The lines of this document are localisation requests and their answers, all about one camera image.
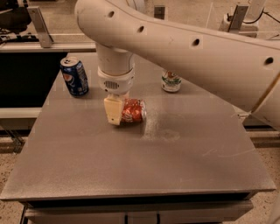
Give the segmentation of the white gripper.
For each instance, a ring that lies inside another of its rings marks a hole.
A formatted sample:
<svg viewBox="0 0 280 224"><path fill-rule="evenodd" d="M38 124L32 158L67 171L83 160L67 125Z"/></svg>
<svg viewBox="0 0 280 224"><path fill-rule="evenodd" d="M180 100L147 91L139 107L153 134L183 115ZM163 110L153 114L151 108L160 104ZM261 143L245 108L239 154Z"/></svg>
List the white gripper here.
<svg viewBox="0 0 280 224"><path fill-rule="evenodd" d="M119 95L126 95L133 86L135 77L134 69L126 74L112 75L98 69L98 82L102 90L109 93L104 99L104 108L108 122L119 125L122 120L124 99Z"/></svg>

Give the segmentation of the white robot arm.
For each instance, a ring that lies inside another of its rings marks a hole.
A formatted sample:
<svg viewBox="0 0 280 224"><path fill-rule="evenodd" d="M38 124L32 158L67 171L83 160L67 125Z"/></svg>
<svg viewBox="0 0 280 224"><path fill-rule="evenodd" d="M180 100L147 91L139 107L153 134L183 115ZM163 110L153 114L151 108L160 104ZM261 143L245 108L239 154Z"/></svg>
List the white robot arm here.
<svg viewBox="0 0 280 224"><path fill-rule="evenodd" d="M78 0L81 31L96 44L100 83L118 124L139 55L280 129L280 45L266 40L155 19L126 0Z"/></svg>

